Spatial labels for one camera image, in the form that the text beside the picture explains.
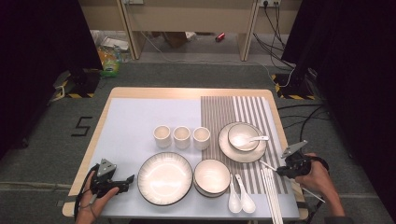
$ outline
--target black wire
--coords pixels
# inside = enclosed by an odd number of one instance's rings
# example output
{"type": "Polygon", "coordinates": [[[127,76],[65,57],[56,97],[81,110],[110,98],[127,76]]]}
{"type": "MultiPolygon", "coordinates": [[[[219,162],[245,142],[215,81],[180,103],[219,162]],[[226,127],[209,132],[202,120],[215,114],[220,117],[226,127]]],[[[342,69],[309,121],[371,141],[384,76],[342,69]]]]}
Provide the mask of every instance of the black wire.
{"type": "Polygon", "coordinates": [[[276,11],[276,30],[279,36],[279,41],[280,44],[282,45],[282,48],[285,49],[285,44],[282,41],[282,36],[280,35],[280,26],[279,26],[279,20],[280,20],[280,6],[278,2],[275,3],[275,11],[276,11]]]}
{"type": "Polygon", "coordinates": [[[94,170],[96,170],[99,167],[99,164],[94,165],[91,170],[87,173],[87,175],[85,176],[84,182],[82,183],[81,189],[79,190],[79,194],[76,197],[76,202],[75,202],[75,208],[74,208],[74,217],[75,217],[75,221],[77,220],[77,216],[78,216],[78,208],[79,208],[79,202],[82,198],[83,192],[85,193],[87,190],[83,191],[85,188],[85,184],[87,183],[88,177],[90,176],[90,173],[94,170]]]}
{"type": "Polygon", "coordinates": [[[300,131],[300,142],[303,141],[303,130],[304,130],[304,126],[305,124],[311,119],[311,117],[315,114],[315,112],[317,112],[319,109],[321,109],[323,107],[323,105],[320,105],[318,108],[316,108],[309,116],[308,118],[304,121],[303,126],[301,127],[301,131],[300,131]]]}
{"type": "Polygon", "coordinates": [[[295,122],[295,123],[292,123],[291,125],[289,125],[289,126],[283,126],[283,129],[285,130],[285,129],[288,129],[289,127],[292,127],[292,126],[294,126],[294,125],[297,125],[297,124],[300,124],[300,123],[303,123],[304,121],[298,121],[298,122],[295,122]]]}
{"type": "Polygon", "coordinates": [[[274,33],[275,33],[276,38],[280,41],[280,36],[278,36],[277,31],[276,31],[274,25],[272,24],[272,21],[271,21],[270,17],[268,16],[267,8],[266,8],[266,7],[264,8],[264,13],[265,13],[265,16],[267,16],[267,19],[268,19],[268,21],[270,22],[271,27],[273,28],[273,31],[274,31],[274,33]]]}
{"type": "Polygon", "coordinates": [[[286,106],[278,107],[277,110],[288,109],[288,108],[293,108],[293,107],[297,107],[297,106],[315,106],[315,105],[286,105],[286,106]]]}
{"type": "MultiPolygon", "coordinates": [[[[304,119],[306,119],[306,118],[308,118],[308,116],[288,115],[288,116],[283,116],[283,117],[280,117],[280,118],[281,119],[286,119],[286,118],[304,118],[304,119]]],[[[318,118],[318,117],[313,117],[312,119],[330,120],[330,119],[324,119],[324,118],[318,118]]]]}
{"type": "MultiPolygon", "coordinates": [[[[257,37],[257,34],[253,34],[255,37],[256,37],[256,39],[257,39],[257,41],[258,42],[261,42],[262,44],[264,44],[266,47],[271,47],[271,45],[269,45],[269,44],[267,44],[267,43],[264,43],[262,40],[260,40],[258,37],[257,37]]],[[[277,49],[277,50],[280,50],[280,51],[284,51],[283,49],[280,49],[280,48],[277,48],[277,47],[273,47],[274,49],[277,49]]]]}
{"type": "MultiPolygon", "coordinates": [[[[259,37],[258,37],[256,34],[253,34],[253,35],[254,35],[254,37],[256,37],[257,41],[259,42],[259,45],[260,45],[265,51],[267,51],[268,54],[271,55],[271,57],[274,57],[274,58],[278,59],[280,62],[282,62],[283,64],[285,64],[285,65],[288,66],[289,68],[294,68],[294,67],[291,66],[289,63],[286,63],[285,61],[283,61],[282,59],[280,59],[277,55],[275,55],[271,50],[269,50],[269,49],[265,46],[265,45],[267,45],[267,46],[270,47],[270,45],[265,44],[262,40],[259,39],[259,37]]],[[[276,66],[276,65],[274,64],[274,62],[273,62],[273,65],[274,65],[274,67],[276,67],[276,68],[278,68],[278,69],[291,71],[290,69],[285,69],[285,68],[281,68],[281,67],[276,66]]]]}

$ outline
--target wall outlet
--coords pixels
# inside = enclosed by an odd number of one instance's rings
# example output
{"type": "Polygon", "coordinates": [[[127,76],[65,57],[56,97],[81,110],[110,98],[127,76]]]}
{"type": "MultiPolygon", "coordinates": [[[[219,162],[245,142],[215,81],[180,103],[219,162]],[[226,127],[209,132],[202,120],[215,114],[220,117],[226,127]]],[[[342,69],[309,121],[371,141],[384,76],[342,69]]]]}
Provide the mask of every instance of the wall outlet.
{"type": "Polygon", "coordinates": [[[264,1],[268,2],[268,6],[267,7],[276,7],[276,4],[277,4],[278,7],[280,6],[280,0],[261,0],[260,1],[260,7],[264,7],[264,1]]]}
{"type": "Polygon", "coordinates": [[[129,0],[129,5],[143,5],[144,0],[129,0]]]}

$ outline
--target ceramic cup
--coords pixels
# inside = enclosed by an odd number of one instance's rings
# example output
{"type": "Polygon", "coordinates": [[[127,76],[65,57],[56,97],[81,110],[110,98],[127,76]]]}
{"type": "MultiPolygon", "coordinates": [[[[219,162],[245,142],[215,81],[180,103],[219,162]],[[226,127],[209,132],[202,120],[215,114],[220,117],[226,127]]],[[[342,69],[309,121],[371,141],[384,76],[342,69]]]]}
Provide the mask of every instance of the ceramic cup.
{"type": "Polygon", "coordinates": [[[190,129],[184,126],[176,127],[173,131],[175,145],[179,149],[186,149],[190,146],[190,129]]]}
{"type": "Polygon", "coordinates": [[[210,131],[205,127],[196,128],[192,134],[194,138],[194,147],[199,150],[205,150],[209,147],[210,131]]]}
{"type": "Polygon", "coordinates": [[[158,126],[154,129],[154,138],[157,147],[166,148],[172,145],[171,130],[166,125],[158,126]]]}

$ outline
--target chopsticks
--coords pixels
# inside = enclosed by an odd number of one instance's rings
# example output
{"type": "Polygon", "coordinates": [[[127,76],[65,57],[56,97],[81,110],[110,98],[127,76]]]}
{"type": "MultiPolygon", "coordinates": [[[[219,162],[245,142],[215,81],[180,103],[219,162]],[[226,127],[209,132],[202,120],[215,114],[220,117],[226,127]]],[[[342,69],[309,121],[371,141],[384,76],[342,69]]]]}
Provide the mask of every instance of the chopsticks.
{"type": "MultiPolygon", "coordinates": [[[[276,169],[275,169],[274,167],[270,166],[270,165],[269,165],[268,163],[266,163],[265,161],[260,161],[260,162],[261,162],[262,164],[264,164],[266,167],[268,167],[269,169],[271,169],[271,170],[273,170],[273,171],[276,172],[276,169]]],[[[321,199],[318,195],[314,194],[313,192],[309,191],[308,189],[306,189],[306,188],[301,188],[301,189],[303,189],[303,190],[305,190],[306,192],[310,193],[312,196],[314,196],[315,198],[321,200],[323,203],[326,203],[326,202],[325,202],[323,199],[321,199]]]]}
{"type": "Polygon", "coordinates": [[[264,183],[267,200],[270,207],[271,217],[274,224],[283,224],[282,214],[280,213],[279,200],[274,182],[274,173],[271,169],[264,168],[260,170],[262,173],[262,181],[264,183]]]}

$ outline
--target spoon in bowl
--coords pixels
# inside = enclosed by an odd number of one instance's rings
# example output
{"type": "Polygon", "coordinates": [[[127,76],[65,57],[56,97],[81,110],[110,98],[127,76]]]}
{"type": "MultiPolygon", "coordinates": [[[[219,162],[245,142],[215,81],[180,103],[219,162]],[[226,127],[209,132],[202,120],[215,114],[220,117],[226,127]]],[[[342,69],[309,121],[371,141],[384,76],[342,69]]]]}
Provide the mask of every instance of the spoon in bowl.
{"type": "Polygon", "coordinates": [[[270,140],[270,137],[268,136],[255,136],[255,137],[246,138],[245,136],[238,135],[233,138],[232,144],[234,147],[242,147],[252,141],[268,141],[268,140],[270,140]]]}
{"type": "Polygon", "coordinates": [[[228,208],[232,213],[239,213],[242,210],[242,203],[235,191],[235,186],[233,185],[233,175],[231,176],[230,182],[230,199],[228,201],[228,208]]]}
{"type": "Polygon", "coordinates": [[[239,188],[241,189],[241,203],[242,209],[246,213],[253,213],[256,211],[256,204],[253,200],[248,196],[247,191],[245,190],[244,184],[242,183],[242,179],[240,175],[235,175],[236,180],[238,181],[239,188]]]}

